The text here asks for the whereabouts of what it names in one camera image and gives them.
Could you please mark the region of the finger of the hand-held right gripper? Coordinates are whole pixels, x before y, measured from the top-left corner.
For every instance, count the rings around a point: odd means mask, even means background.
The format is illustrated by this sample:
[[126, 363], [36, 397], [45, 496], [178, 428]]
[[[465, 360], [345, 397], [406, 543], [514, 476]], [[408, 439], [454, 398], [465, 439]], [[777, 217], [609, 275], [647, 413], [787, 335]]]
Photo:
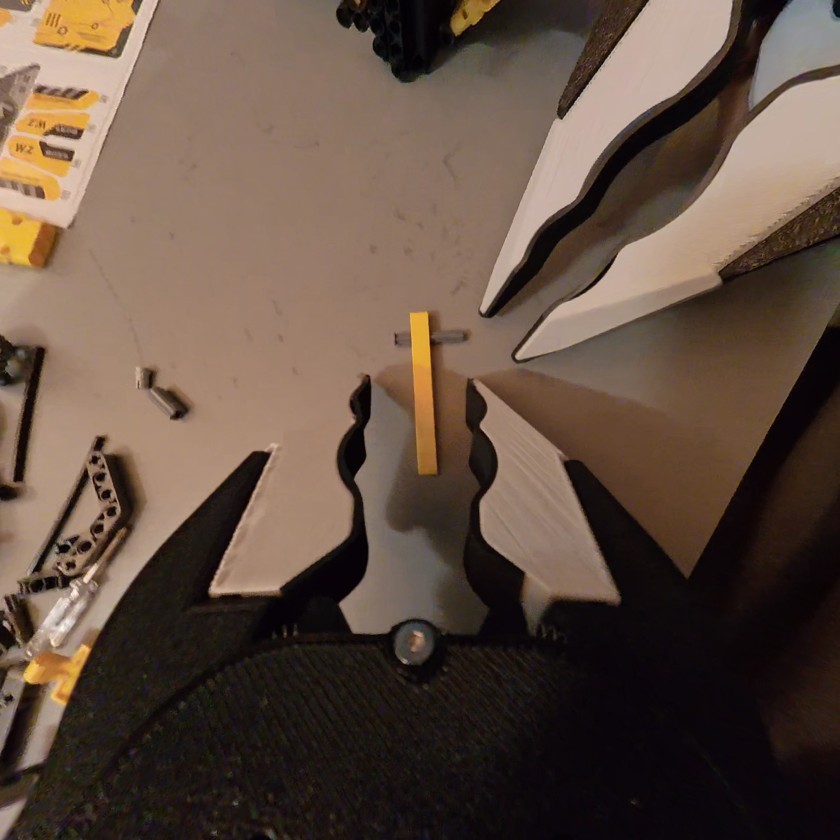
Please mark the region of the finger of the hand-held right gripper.
[[640, 151], [728, 84], [745, 3], [608, 2], [569, 79], [479, 306], [495, 317]]
[[838, 134], [838, 66], [786, 81], [751, 111], [688, 207], [547, 310], [512, 359], [565, 350], [719, 288], [733, 260], [838, 186]]

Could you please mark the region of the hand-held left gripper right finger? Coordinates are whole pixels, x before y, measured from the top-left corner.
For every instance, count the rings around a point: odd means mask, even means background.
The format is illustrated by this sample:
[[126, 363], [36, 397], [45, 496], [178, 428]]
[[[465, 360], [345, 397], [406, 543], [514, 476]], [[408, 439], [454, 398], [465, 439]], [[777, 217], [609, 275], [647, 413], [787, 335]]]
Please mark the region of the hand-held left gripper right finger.
[[558, 602], [618, 606], [564, 453], [482, 381], [468, 382], [465, 414], [478, 489], [464, 567], [480, 600], [523, 621], [543, 620]]

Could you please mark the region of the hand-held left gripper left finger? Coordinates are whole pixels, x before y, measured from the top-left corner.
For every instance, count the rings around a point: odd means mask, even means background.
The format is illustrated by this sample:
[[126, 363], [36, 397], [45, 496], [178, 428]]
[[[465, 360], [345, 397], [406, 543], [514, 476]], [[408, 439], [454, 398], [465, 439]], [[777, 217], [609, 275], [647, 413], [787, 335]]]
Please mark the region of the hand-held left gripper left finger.
[[285, 433], [266, 464], [209, 585], [213, 599], [343, 599], [361, 582], [368, 539], [355, 477], [364, 464], [371, 378], [338, 419]]

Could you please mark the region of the yellow thin beam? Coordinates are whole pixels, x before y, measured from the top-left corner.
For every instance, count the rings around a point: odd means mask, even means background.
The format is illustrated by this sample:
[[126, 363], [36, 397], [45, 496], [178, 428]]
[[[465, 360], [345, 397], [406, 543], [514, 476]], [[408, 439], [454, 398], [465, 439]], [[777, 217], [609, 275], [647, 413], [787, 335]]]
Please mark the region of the yellow thin beam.
[[434, 411], [434, 378], [429, 317], [426, 311], [409, 316], [413, 367], [416, 468], [420, 476], [438, 474]]

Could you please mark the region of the pile of small building pieces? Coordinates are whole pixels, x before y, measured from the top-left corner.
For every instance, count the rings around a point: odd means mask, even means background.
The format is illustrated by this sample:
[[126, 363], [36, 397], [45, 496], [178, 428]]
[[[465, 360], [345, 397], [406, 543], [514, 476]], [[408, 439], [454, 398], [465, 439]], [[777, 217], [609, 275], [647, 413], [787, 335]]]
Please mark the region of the pile of small building pieces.
[[39, 686], [50, 686], [52, 701], [65, 706], [74, 690], [84, 664], [91, 653], [95, 632], [71, 653], [59, 649], [43, 653], [32, 661], [24, 660], [22, 666], [12, 667], [2, 677], [2, 802], [21, 796], [20, 791], [37, 779], [41, 764], [18, 767], [21, 739], [28, 728], [25, 699]]

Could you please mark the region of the grey bent technic liftarm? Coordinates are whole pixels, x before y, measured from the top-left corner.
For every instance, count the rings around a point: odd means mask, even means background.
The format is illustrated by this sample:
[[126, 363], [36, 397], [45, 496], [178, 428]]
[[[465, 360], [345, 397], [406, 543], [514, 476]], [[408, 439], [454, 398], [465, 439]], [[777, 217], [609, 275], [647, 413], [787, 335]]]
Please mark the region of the grey bent technic liftarm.
[[94, 519], [77, 534], [61, 533], [41, 572], [18, 580], [18, 595], [29, 597], [66, 589], [98, 559], [117, 532], [129, 522], [133, 504], [117, 456], [104, 449], [90, 455], [87, 472], [88, 481], [82, 494], [87, 489], [93, 491], [98, 504]]

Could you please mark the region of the yellow black toy vehicle model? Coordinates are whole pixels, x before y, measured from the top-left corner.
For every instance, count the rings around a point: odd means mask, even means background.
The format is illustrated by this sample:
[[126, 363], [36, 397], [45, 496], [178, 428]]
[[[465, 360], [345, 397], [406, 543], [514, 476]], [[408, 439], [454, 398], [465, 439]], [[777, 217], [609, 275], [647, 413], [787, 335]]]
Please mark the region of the yellow black toy vehicle model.
[[339, 24], [372, 33], [374, 53], [400, 81], [427, 74], [436, 57], [498, 1], [340, 1]]

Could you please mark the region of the black thin flexible rod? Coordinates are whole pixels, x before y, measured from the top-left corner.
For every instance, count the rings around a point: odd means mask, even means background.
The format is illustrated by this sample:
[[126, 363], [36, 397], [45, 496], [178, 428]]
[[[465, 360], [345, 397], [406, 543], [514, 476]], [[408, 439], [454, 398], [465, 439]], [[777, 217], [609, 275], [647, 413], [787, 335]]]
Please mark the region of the black thin flexible rod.
[[42, 546], [40, 547], [40, 550], [36, 554], [32, 563], [29, 565], [27, 576], [41, 572], [41, 570], [45, 567], [50, 553], [54, 549], [54, 546], [58, 543], [62, 530], [67, 524], [71, 513], [73, 512], [76, 504], [79, 501], [79, 498], [81, 497], [82, 491], [88, 483], [88, 457], [94, 453], [101, 452], [107, 440], [108, 437], [106, 435], [94, 437], [93, 442], [82, 462], [82, 466], [77, 474], [75, 484], [70, 489], [70, 493], [68, 494], [62, 508], [59, 510], [56, 519], [53, 521], [53, 524], [50, 527], [47, 537], [44, 540]]

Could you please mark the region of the black long axle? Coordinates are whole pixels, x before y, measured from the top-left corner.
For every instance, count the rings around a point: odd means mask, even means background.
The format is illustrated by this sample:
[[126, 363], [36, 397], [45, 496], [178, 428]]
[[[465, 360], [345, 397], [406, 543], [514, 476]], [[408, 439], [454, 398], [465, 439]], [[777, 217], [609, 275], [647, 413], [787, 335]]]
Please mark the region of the black long axle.
[[23, 401], [18, 416], [14, 441], [13, 483], [15, 485], [22, 485], [25, 482], [28, 445], [35, 417], [35, 406], [45, 359], [46, 349], [44, 347], [34, 346], [28, 348], [27, 364], [24, 369], [23, 379]]

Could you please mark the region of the dark grey bevel gear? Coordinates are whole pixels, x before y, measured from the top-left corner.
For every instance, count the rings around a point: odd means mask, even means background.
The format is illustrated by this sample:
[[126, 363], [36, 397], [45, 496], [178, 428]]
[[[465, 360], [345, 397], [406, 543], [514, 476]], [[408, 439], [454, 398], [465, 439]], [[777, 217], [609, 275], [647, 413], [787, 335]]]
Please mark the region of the dark grey bevel gear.
[[32, 350], [18, 345], [1, 335], [1, 386], [24, 382], [31, 366]]

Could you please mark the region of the yellow rectangular panel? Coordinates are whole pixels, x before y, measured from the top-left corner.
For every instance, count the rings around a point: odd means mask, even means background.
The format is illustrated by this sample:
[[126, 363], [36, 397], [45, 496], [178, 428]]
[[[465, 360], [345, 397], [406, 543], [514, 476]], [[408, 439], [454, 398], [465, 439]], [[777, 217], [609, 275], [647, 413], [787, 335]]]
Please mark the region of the yellow rectangular panel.
[[1, 209], [1, 264], [45, 268], [60, 229], [22, 213]]

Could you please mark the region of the yellow sticker sheet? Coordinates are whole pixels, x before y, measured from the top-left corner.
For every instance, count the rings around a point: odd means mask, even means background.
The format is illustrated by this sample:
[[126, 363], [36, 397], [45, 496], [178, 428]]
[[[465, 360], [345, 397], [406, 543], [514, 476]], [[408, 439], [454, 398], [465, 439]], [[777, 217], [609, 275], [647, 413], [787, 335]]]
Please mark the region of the yellow sticker sheet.
[[1, 205], [77, 215], [157, 1], [1, 2]]

